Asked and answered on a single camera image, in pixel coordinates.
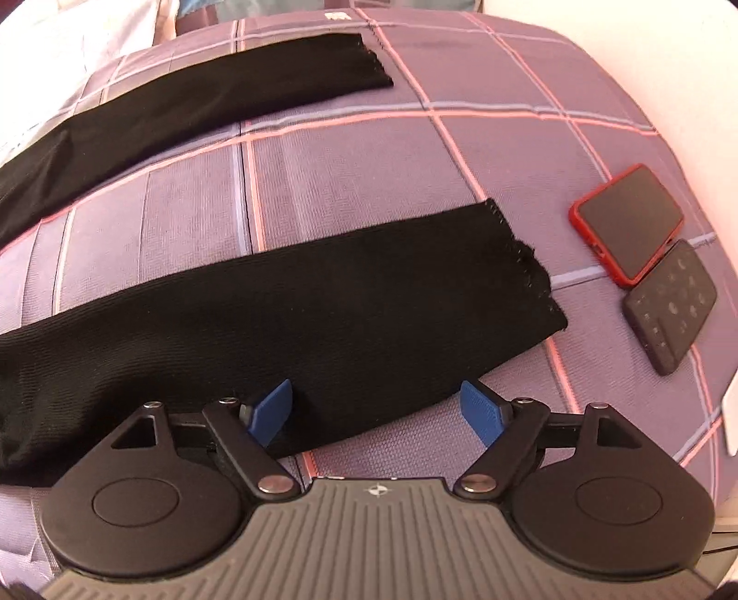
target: white label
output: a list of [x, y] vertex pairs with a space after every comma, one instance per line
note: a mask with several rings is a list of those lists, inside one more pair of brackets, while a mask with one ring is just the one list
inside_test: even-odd
[[723, 427], [728, 454], [738, 454], [738, 372], [723, 396]]

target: smartphone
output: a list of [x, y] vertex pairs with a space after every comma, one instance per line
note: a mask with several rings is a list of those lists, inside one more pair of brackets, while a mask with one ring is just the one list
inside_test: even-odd
[[717, 300], [694, 248], [680, 239], [623, 299], [623, 314], [659, 375], [673, 373]]
[[577, 200], [569, 220], [615, 283], [632, 287], [662, 257], [684, 215], [651, 170], [636, 165]]

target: black fabric sleeve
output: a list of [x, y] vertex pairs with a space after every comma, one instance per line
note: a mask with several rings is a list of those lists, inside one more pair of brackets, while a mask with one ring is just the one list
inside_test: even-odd
[[0, 336], [0, 480], [50, 484], [148, 400], [191, 412], [284, 378], [294, 411], [270, 451], [312, 449], [566, 325], [491, 200], [166, 276]]
[[361, 35], [329, 33], [216, 58], [74, 115], [0, 168], [0, 248], [141, 160], [218, 127], [391, 86]]

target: dark phone case with circles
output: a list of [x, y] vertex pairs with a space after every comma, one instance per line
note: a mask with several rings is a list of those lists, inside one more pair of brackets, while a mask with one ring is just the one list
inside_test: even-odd
[[715, 284], [683, 239], [625, 296], [625, 319], [659, 375], [677, 369], [716, 299]]

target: ridged rubber surface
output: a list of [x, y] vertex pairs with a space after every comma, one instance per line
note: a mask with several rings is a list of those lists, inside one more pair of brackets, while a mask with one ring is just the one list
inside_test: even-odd
[[440, 480], [317, 480], [263, 505], [217, 559], [170, 580], [120, 584], [67, 571], [48, 600], [697, 600], [692, 572], [595, 582], [530, 552], [493, 505], [455, 499]]

